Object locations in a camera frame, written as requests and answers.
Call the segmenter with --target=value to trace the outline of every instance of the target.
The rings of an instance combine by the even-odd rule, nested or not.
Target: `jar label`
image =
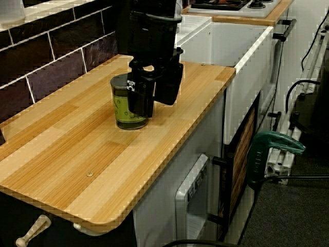
[[[145,118],[138,116],[128,110],[128,99],[126,97],[113,96],[115,118],[120,122],[140,122]]]

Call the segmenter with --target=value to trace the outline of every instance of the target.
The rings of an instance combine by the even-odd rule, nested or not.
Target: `jar lid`
[[[127,90],[128,74],[121,74],[111,79],[111,86],[117,90]]]

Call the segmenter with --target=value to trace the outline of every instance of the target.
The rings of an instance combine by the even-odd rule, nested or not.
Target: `gray carpet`
[[[329,175],[329,148],[305,143],[293,175]],[[329,246],[329,180],[264,183],[241,246]]]

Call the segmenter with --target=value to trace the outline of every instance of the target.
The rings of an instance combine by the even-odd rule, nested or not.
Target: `white knob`
[[[33,226],[30,228],[30,230],[27,232],[27,234],[24,237],[16,240],[16,246],[26,247],[32,238],[50,227],[50,225],[51,220],[45,215],[40,215],[39,218],[33,224]]]

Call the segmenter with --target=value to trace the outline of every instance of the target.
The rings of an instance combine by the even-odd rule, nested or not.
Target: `wooden table top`
[[[109,81],[130,60],[118,55],[0,124],[1,192],[96,232],[124,220],[235,75],[183,62],[176,103],[156,103],[146,127],[127,131]]]
[[[236,23],[236,24],[248,24],[248,25],[259,25],[259,26],[275,26],[280,20],[282,14],[289,8],[294,0],[281,0],[274,10],[266,18],[252,18],[252,17],[239,17],[239,16],[226,16],[226,15],[214,15],[214,14],[198,14],[188,13],[188,8],[183,10],[183,14],[186,15],[199,15],[199,16],[210,16],[213,22],[224,22],[224,23]]]

